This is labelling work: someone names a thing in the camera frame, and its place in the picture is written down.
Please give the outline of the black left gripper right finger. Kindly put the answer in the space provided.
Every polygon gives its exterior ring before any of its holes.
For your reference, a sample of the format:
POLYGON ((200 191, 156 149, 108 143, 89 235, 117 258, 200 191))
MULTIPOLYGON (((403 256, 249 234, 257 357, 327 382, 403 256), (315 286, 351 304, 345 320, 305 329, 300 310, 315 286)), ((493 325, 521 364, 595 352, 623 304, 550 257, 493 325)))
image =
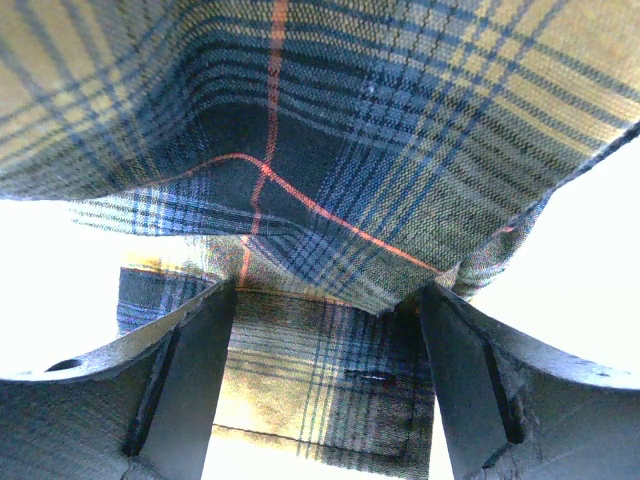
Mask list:
POLYGON ((420 319, 455 478, 638 478, 638 375, 545 344, 436 283, 420 319))

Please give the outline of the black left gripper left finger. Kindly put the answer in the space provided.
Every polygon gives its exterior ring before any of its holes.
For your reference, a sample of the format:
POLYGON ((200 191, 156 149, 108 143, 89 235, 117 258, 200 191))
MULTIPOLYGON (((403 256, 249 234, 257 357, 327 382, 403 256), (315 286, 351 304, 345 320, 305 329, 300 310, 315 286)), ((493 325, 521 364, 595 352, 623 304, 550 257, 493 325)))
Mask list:
POLYGON ((212 286, 47 370, 1 379, 5 479, 198 479, 237 304, 212 286))

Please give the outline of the yellow plaid shirt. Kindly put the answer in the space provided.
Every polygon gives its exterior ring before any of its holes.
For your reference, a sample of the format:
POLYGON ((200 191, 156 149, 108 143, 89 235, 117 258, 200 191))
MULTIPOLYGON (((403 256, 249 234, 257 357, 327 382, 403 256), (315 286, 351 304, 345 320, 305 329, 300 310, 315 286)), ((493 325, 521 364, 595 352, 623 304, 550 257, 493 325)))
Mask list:
POLYGON ((115 340, 235 286, 222 479, 427 478, 422 290, 638 133, 635 1, 1 5, 1 196, 126 239, 115 340))

